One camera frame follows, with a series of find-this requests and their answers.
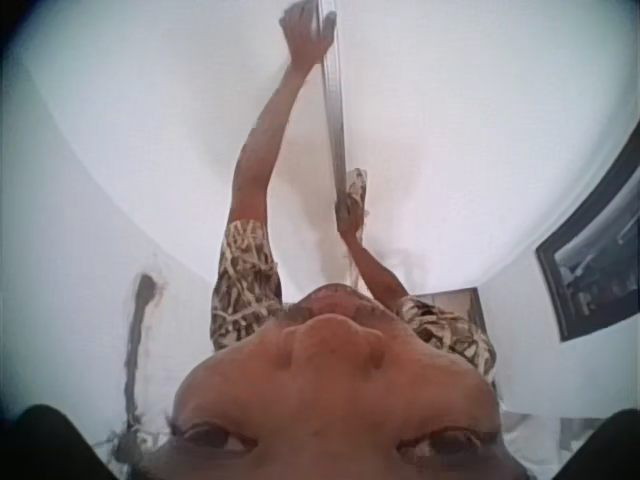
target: white ceiling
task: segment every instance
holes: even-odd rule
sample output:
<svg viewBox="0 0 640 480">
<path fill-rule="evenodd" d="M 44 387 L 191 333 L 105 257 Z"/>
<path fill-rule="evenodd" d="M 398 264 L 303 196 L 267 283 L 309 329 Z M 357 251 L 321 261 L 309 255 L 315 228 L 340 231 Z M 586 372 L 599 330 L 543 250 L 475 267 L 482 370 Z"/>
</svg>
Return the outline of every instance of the white ceiling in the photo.
<svg viewBox="0 0 640 480">
<path fill-rule="evenodd" d="M 16 44 L 94 178 L 210 280 L 237 154 L 287 60 L 288 3 L 48 2 Z M 337 3 L 366 243 L 410 290 L 477 284 L 610 161 L 598 145 L 637 89 L 631 2 Z M 318 71 L 270 195 L 285 297 L 341 279 Z"/>
</svg>

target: raised arm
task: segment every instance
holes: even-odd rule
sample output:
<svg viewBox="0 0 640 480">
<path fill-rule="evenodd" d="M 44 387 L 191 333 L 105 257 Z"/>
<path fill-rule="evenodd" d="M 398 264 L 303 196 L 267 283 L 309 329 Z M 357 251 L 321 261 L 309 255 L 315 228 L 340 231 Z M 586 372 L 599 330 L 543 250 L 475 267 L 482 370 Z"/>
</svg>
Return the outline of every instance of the raised arm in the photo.
<svg viewBox="0 0 640 480">
<path fill-rule="evenodd" d="M 356 201 L 350 201 L 349 216 L 343 224 L 338 225 L 338 232 L 373 298 L 393 311 L 398 301 L 406 297 L 408 292 L 398 277 L 376 260 L 358 241 L 356 233 L 362 223 L 363 212 L 360 205 Z"/>
<path fill-rule="evenodd" d="M 291 109 L 305 79 L 333 43 L 335 13 L 327 15 L 321 32 L 314 36 L 315 11 L 316 1 L 304 0 L 291 5 L 280 19 L 291 62 L 240 152 L 233 175 L 229 223 L 243 219 L 267 223 L 267 188 Z"/>
</svg>

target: eye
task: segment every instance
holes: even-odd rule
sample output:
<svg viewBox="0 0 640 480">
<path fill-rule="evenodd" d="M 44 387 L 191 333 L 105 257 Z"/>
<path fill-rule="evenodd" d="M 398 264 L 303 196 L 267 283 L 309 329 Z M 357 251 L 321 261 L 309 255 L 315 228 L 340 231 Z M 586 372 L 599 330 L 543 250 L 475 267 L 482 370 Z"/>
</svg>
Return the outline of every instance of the eye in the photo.
<svg viewBox="0 0 640 480">
<path fill-rule="evenodd" d="M 232 434 L 225 428 L 203 423 L 184 432 L 182 438 L 200 447 L 214 448 L 227 452 L 247 453 L 257 446 L 257 442 L 243 435 Z"/>
<path fill-rule="evenodd" d="M 470 430 L 444 429 L 413 440 L 400 442 L 400 456 L 409 463 L 429 457 L 473 456 L 480 452 L 480 436 Z"/>
</svg>

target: skin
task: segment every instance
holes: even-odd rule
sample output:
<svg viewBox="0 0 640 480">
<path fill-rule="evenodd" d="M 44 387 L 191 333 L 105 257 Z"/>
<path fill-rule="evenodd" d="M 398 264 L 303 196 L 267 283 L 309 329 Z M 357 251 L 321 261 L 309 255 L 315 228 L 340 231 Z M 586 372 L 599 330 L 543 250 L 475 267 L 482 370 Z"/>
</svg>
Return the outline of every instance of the skin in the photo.
<svg viewBox="0 0 640 480">
<path fill-rule="evenodd" d="M 289 114 L 333 42 L 334 15 L 311 35 L 315 8 L 296 3 L 280 22 L 291 64 L 238 159 L 230 222 L 267 224 L 267 188 Z M 379 303 L 325 285 L 196 366 L 175 396 L 171 440 L 145 459 L 151 478 L 520 478 L 499 436 L 492 388 L 392 313 L 407 292 L 357 242 L 361 223 L 351 206 L 338 230 Z"/>
</svg>

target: man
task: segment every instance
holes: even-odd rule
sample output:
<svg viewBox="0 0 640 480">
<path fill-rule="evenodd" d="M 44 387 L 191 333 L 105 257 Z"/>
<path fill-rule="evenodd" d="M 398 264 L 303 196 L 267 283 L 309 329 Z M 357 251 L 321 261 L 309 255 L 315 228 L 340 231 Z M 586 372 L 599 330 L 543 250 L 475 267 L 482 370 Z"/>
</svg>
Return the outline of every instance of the man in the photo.
<svg viewBox="0 0 640 480">
<path fill-rule="evenodd" d="M 520 478 L 491 387 L 495 353 L 467 320 L 408 295 L 339 232 L 375 300 L 325 285 L 283 308 L 267 232 L 267 188 L 289 114 L 331 46 L 328 15 L 292 5 L 291 63 L 240 153 L 213 292 L 217 353 L 180 386 L 172 438 L 145 468 L 173 479 Z"/>
</svg>

